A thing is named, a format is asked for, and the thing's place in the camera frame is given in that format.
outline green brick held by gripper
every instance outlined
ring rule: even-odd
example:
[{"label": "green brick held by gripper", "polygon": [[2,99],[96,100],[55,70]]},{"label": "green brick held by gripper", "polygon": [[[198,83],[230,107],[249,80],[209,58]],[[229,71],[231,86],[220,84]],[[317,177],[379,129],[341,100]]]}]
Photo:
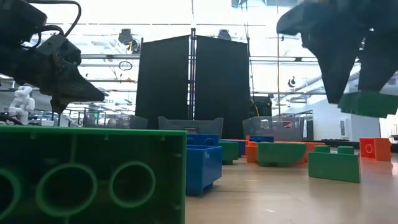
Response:
[{"label": "green brick held by gripper", "polygon": [[338,107],[343,113],[386,118],[395,115],[398,109],[398,96],[373,91],[346,93],[341,97]]},{"label": "green brick held by gripper", "polygon": [[358,155],[353,147],[339,147],[338,153],[309,152],[308,175],[310,177],[361,182],[361,169]]},{"label": "green brick held by gripper", "polygon": [[2,125],[0,141],[0,223],[185,223],[185,131]]},{"label": "green brick held by gripper", "polygon": [[330,146],[315,146],[313,148],[314,152],[330,152]]},{"label": "green brick held by gripper", "polygon": [[259,142],[257,159],[260,166],[287,167],[299,161],[305,150],[305,144]]},{"label": "green brick held by gripper", "polygon": [[354,147],[353,146],[339,146],[339,147],[337,147],[337,153],[353,155]]},{"label": "green brick held by gripper", "polygon": [[239,144],[237,142],[218,142],[223,147],[223,164],[230,165],[234,160],[239,159]]}]

